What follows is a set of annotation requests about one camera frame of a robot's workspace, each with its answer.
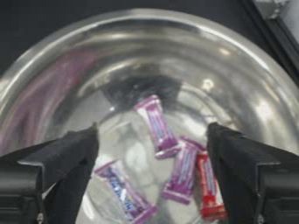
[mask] bowl rim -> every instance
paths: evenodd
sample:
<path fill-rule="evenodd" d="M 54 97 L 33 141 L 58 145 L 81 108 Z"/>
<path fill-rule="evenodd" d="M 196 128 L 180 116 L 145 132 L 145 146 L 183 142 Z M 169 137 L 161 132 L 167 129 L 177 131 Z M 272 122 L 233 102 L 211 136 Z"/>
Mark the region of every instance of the bowl rim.
<path fill-rule="evenodd" d="M 93 27 L 116 21 L 132 19 L 164 20 L 189 25 L 228 41 L 264 69 L 264 78 L 267 78 L 273 85 L 276 84 L 283 88 L 284 101 L 289 108 L 296 106 L 299 114 L 299 88 L 291 80 L 291 77 L 287 75 L 284 69 L 249 40 L 221 24 L 183 12 L 157 9 L 132 9 L 113 11 L 80 20 L 57 30 L 24 52 L 14 63 L 8 67 L 2 77 L 0 78 L 0 121 L 5 104 L 9 101 L 17 82 L 20 83 L 20 78 L 33 70 L 38 61 L 41 61 L 42 57 L 46 56 L 46 52 L 57 48 L 62 43 L 70 40 L 70 38 L 74 38 L 76 35 Z"/>

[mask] pink candy wrapper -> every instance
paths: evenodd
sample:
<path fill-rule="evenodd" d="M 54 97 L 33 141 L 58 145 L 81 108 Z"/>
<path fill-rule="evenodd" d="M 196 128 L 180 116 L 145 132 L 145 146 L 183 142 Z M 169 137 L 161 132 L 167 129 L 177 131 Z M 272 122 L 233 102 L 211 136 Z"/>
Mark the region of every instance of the pink candy wrapper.
<path fill-rule="evenodd" d="M 188 141 L 187 137 L 180 137 L 181 150 L 173 164 L 172 177 L 163 189 L 163 197 L 175 200 L 185 205 L 192 199 L 193 169 L 199 153 L 196 144 Z"/>
<path fill-rule="evenodd" d="M 173 156 L 180 147 L 164 120 L 163 107 L 156 95 L 149 96 L 135 105 L 137 114 L 144 118 L 153 139 L 155 157 Z"/>
<path fill-rule="evenodd" d="M 95 173 L 112 188 L 124 209 L 125 218 L 129 223 L 141 224 L 156 213 L 152 206 L 140 193 L 133 190 L 127 181 L 124 166 L 120 161 L 113 161 L 99 169 Z"/>

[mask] stainless steel bowl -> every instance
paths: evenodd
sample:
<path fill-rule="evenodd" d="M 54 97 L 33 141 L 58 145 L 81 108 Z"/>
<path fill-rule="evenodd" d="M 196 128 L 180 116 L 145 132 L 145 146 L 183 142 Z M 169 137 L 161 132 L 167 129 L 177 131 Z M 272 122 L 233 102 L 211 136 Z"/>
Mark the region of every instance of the stainless steel bowl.
<path fill-rule="evenodd" d="M 299 152 L 299 92 L 280 66 L 233 31 L 165 10 L 93 17 L 28 50 L 0 81 L 0 151 L 96 122 L 97 166 L 123 160 L 135 186 L 160 207 L 148 223 L 201 223 L 195 202 L 183 206 L 160 197 L 173 160 L 155 160 L 147 127 L 132 110 L 151 94 L 163 100 L 176 135 L 205 143 L 207 124 L 217 121 Z M 92 179 L 77 223 L 117 223 L 105 216 L 97 187 Z"/>

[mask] candy bar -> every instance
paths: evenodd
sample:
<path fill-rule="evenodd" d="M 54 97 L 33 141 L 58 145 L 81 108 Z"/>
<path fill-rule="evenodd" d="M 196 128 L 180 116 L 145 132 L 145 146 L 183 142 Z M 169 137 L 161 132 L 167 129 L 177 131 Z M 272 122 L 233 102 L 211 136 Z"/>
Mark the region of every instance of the candy bar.
<path fill-rule="evenodd" d="M 211 159 L 205 150 L 199 154 L 197 166 L 200 173 L 201 218 L 205 221 L 223 220 L 227 218 L 227 212 L 220 196 L 219 183 L 211 167 Z"/>
<path fill-rule="evenodd" d="M 112 188 L 121 203 L 128 223 L 141 224 L 156 213 L 152 206 L 140 193 L 132 188 L 127 181 L 124 166 L 120 161 L 113 161 L 99 169 L 95 173 Z"/>
<path fill-rule="evenodd" d="M 173 156 L 180 147 L 164 120 L 163 107 L 156 95 L 149 96 L 135 105 L 137 114 L 144 118 L 149 127 L 155 146 L 155 157 L 168 158 Z"/>
<path fill-rule="evenodd" d="M 175 160 L 172 177 L 163 189 L 163 197 L 188 205 L 192 199 L 193 169 L 199 148 L 185 139 L 185 137 L 180 138 L 181 150 Z"/>

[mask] dark background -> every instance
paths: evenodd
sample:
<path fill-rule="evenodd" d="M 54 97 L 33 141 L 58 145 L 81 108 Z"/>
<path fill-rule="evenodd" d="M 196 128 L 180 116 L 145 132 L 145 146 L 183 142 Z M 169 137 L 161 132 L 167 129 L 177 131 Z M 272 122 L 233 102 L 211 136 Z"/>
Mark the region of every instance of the dark background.
<path fill-rule="evenodd" d="M 181 11 L 207 18 L 271 53 L 240 0 L 10 0 L 0 3 L 0 74 L 24 51 L 61 27 L 100 13 L 132 8 Z"/>

